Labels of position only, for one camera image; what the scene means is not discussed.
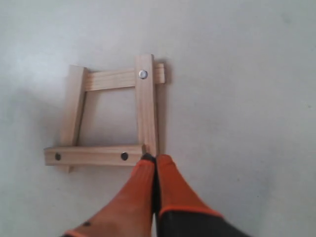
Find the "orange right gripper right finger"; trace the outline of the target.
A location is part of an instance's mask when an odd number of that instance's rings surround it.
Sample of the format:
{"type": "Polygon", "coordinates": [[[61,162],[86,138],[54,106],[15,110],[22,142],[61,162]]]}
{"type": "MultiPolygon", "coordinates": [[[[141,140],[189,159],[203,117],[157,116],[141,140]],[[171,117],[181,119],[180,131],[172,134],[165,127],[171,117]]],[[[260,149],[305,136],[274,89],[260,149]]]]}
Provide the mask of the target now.
{"type": "Polygon", "coordinates": [[[179,172],[169,155],[157,157],[160,188],[159,237],[246,237],[207,206],[179,172]]]}

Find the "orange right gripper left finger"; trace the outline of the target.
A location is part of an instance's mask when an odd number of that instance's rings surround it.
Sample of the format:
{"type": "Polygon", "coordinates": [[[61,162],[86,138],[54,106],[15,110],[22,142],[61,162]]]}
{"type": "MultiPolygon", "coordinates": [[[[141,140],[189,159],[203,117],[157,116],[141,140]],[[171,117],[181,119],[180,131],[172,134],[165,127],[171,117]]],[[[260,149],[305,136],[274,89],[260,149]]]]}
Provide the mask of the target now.
{"type": "Polygon", "coordinates": [[[65,237],[150,237],[155,159],[144,154],[116,196],[65,237]]]}

